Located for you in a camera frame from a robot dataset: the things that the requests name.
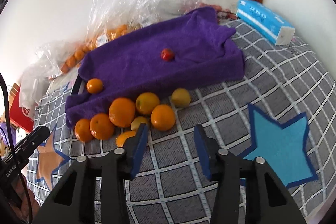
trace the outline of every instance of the tissue box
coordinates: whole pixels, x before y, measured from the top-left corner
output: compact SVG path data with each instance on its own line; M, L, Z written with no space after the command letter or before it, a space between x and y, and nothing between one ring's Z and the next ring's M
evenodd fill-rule
M237 17L251 25L274 45L292 41L295 28L284 18L253 0L239 0Z

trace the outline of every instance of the blue gripper pad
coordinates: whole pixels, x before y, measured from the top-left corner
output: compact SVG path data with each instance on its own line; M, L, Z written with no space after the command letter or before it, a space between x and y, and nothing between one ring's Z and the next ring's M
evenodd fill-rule
M212 178L212 174L211 174L211 171L210 171L211 155L209 153L209 147L207 147L207 141L208 141L207 139L209 139L209 138L207 137L202 125L200 125L200 124L196 125L194 127L194 141L195 141L195 145L196 145L196 150L197 150L199 162L201 163L203 175L208 180L211 180L211 178Z
M133 156L133 167L130 172L131 179L134 179L135 176L140 171L140 166L142 162L143 153L145 152L145 148L148 141L148 125L142 123L137 131L137 135L140 134L140 138L138 141L138 145L134 147L132 156Z

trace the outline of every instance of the red box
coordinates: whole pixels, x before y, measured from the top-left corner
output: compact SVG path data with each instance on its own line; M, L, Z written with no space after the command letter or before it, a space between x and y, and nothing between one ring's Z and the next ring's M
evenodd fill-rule
M19 107L19 94L20 88L18 88L17 94L13 100L12 107L9 111L10 122L15 126L21 127L27 132L31 133L33 131L34 122L31 118L28 117L29 110L24 107Z

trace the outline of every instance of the purple object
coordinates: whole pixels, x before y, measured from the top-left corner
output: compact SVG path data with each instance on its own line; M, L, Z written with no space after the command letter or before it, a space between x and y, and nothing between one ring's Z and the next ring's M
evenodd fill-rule
M2 132L2 130L0 130L0 134L1 134L1 136L2 136L2 140L3 140L4 144L5 144L7 147L9 147L9 143L7 143L7 141L6 141L6 138L7 138L7 140L9 141L9 139L8 139L8 133L7 133L7 127L6 127L6 123L5 123L5 122L0 123L0 127L1 127L2 130L3 130L3 132ZM12 138L13 138L13 144L14 144L14 146L15 146L15 145L16 145L16 130L15 130L12 126L10 127L10 130L11 130L11 134L12 134Z
M88 81L101 79L104 90L90 95L70 95L66 101L67 126L81 118L107 113L118 97L135 100L146 91L159 97L176 88L195 89L244 76L244 56L230 37L234 28L219 26L211 7L153 24L129 33L88 53L78 70ZM165 48L174 61L160 57Z

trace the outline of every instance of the yellow lemon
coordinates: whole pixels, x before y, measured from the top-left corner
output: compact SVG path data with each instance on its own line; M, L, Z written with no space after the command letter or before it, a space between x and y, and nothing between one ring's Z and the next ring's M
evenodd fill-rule
M177 107L188 107L191 102L191 97L186 89L176 89L171 95L171 101Z
M138 128L141 123L148 124L148 120L144 116L136 117L131 123L131 130L138 131Z
M160 104L160 99L152 92L144 92L135 101L137 111L142 115L150 115L153 109Z

